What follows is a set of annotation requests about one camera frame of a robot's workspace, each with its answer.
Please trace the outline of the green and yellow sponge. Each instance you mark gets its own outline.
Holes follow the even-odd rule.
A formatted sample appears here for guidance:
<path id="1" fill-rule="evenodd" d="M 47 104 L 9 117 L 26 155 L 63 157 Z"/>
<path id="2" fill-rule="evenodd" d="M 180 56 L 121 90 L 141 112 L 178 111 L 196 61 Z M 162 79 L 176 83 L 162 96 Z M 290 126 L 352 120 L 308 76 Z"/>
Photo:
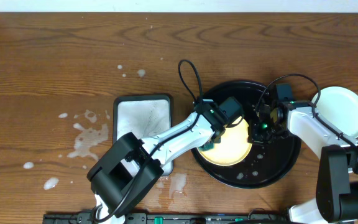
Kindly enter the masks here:
<path id="1" fill-rule="evenodd" d="M 207 142 L 204 146 L 203 146 L 203 151 L 208 151 L 214 148 L 214 142 Z"/>

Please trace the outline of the yellow plate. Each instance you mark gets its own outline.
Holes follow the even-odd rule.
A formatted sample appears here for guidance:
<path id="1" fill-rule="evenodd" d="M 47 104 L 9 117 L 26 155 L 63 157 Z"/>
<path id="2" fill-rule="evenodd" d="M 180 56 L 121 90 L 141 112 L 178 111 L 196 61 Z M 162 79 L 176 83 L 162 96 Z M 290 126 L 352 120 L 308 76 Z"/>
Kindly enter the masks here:
<path id="1" fill-rule="evenodd" d="M 252 144 L 248 142 L 248 123 L 242 120 L 237 126 L 227 128 L 220 143 L 214 143 L 211 149 L 197 148 L 201 157 L 218 166 L 232 166 L 242 161 L 250 153 Z"/>

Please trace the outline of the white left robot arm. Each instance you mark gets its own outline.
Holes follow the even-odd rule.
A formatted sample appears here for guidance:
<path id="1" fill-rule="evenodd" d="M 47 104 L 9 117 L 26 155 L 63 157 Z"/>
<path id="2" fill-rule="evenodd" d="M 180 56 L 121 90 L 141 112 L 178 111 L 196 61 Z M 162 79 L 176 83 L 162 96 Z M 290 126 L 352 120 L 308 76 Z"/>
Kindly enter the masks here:
<path id="1" fill-rule="evenodd" d="M 132 132 L 119 138 L 90 169 L 87 179 L 99 203 L 93 223 L 109 223 L 130 212 L 163 176 L 163 168 L 190 149 L 220 138 L 242 113 L 232 100 L 200 100 L 180 124 L 151 137 Z"/>

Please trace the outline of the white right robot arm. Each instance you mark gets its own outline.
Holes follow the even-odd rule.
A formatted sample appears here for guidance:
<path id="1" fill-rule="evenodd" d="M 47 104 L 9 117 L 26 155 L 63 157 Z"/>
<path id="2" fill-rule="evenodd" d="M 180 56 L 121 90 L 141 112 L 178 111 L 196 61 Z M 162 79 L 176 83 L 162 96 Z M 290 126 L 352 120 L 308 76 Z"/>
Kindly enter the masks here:
<path id="1" fill-rule="evenodd" d="M 310 101 L 281 101 L 256 106 L 248 141 L 266 145 L 300 138 L 319 158 L 316 196 L 294 205 L 290 220 L 339 223 L 358 220 L 358 140 L 340 133 Z"/>

